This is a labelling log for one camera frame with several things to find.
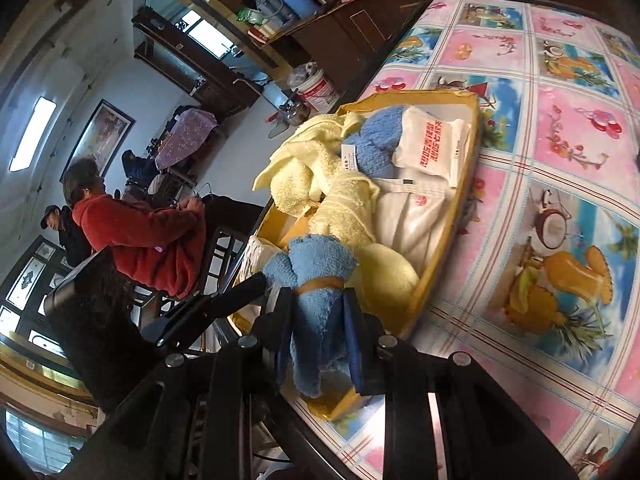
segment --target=woman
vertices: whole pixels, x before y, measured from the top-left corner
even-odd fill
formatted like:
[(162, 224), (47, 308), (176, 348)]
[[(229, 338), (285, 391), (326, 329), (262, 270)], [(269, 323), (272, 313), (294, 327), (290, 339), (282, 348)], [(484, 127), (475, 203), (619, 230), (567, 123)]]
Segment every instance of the woman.
[(260, 206), (209, 195), (177, 208), (153, 210), (145, 202), (123, 202), (105, 192), (93, 159), (82, 158), (62, 178), (74, 221), (96, 251), (109, 246), (116, 268), (131, 279), (171, 296), (186, 297), (200, 272), (207, 232), (229, 226), (249, 235)]

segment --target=pink tablecloth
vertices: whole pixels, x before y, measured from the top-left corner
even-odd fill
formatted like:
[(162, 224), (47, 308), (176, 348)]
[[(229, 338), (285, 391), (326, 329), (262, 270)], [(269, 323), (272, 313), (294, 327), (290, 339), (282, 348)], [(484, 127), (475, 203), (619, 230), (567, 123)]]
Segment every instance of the pink tablecloth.
[(218, 121), (213, 114), (192, 108), (182, 112), (171, 129), (171, 137), (156, 155), (156, 166), (162, 171), (194, 153)]

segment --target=dark jacket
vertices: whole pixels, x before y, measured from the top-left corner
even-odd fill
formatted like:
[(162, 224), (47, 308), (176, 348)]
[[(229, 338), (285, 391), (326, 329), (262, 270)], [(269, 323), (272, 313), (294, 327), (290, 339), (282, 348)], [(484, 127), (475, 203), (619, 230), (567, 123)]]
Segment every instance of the dark jacket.
[(60, 216), (63, 228), (58, 231), (58, 239), (60, 245), (65, 248), (67, 263), (76, 267), (91, 256), (91, 244), (84, 236), (80, 226), (74, 222), (71, 209), (66, 205), (63, 206), (60, 210)]

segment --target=table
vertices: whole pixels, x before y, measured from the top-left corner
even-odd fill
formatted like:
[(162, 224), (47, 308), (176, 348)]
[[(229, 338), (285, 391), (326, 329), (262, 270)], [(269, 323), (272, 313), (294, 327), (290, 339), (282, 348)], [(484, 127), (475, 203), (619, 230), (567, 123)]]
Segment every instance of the table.
[[(595, 478), (640, 413), (638, 51), (571, 12), (434, 0), (362, 97), (390, 88), (468, 89), (484, 123), (474, 214), (411, 343), (471, 354)], [(289, 403), (354, 478), (382, 478), (382, 398), (331, 423)]]

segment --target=framed picture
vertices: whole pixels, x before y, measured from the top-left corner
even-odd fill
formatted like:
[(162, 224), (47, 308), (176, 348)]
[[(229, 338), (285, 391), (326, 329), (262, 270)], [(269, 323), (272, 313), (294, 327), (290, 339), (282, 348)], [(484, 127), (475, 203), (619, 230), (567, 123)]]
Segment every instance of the framed picture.
[(113, 155), (135, 122), (115, 106), (104, 99), (101, 100), (82, 130), (62, 174), (65, 174), (66, 168), (78, 158), (92, 156), (98, 165), (100, 176), (104, 176)]

